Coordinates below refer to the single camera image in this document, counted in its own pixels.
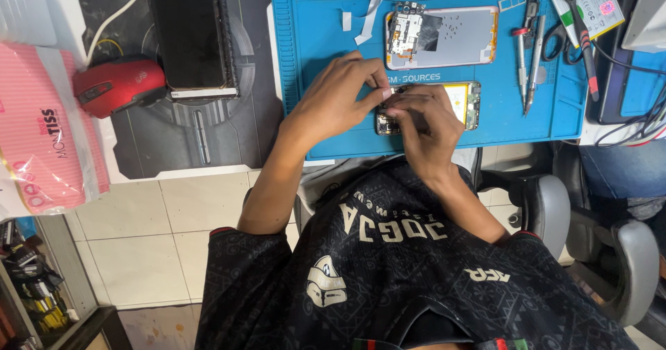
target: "black shirt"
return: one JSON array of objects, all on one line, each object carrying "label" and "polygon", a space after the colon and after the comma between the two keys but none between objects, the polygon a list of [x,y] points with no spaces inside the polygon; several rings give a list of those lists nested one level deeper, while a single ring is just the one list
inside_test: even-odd
[{"label": "black shirt", "polygon": [[338,191],[293,253],[233,228],[208,248],[197,349],[637,349],[535,235],[464,231],[404,160]]}]

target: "black scissors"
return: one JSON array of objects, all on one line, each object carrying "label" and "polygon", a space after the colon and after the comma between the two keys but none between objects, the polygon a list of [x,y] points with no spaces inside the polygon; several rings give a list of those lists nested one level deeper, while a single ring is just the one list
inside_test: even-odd
[{"label": "black scissors", "polygon": [[[555,37],[556,39],[555,49],[550,56],[546,56],[545,48],[548,44],[548,40],[550,40],[552,37]],[[541,60],[547,63],[548,61],[553,61],[556,59],[560,53],[563,53],[562,56],[564,56],[564,63],[567,65],[574,65],[583,58],[583,52],[581,51],[576,59],[571,60],[570,48],[572,47],[574,47],[574,45],[572,44],[571,39],[569,39],[569,35],[567,35],[567,30],[564,28],[562,22],[558,22],[548,31],[544,37],[544,47],[541,50]]]}]

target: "person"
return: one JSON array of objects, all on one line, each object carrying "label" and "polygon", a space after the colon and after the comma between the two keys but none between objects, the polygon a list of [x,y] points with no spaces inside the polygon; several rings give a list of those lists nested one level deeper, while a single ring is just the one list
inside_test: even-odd
[{"label": "person", "polygon": [[[382,101],[404,157],[328,195],[292,252],[307,151]],[[481,204],[451,163],[463,129],[442,86],[392,95],[380,59],[333,59],[280,125],[237,229],[211,232],[195,347],[637,349],[536,235],[510,237]]]}]

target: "jeans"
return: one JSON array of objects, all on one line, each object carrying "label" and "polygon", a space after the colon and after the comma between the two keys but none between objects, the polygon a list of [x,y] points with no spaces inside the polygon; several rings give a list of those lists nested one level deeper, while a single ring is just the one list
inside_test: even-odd
[{"label": "jeans", "polygon": [[640,147],[579,147],[587,184],[606,198],[666,195],[666,140]]}]

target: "yellow cable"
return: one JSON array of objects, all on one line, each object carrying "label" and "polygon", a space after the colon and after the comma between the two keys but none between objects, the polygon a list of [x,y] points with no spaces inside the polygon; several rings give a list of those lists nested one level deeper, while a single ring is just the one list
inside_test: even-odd
[{"label": "yellow cable", "polygon": [[95,45],[95,47],[97,47],[97,46],[99,45],[99,43],[104,43],[104,42],[110,42],[110,43],[115,44],[116,47],[118,47],[118,51],[121,52],[121,56],[125,56],[125,55],[122,53],[122,48],[121,48],[121,46],[120,46],[115,40],[113,40],[113,39],[102,39],[102,40],[100,40],[100,41],[97,42],[97,44]]}]

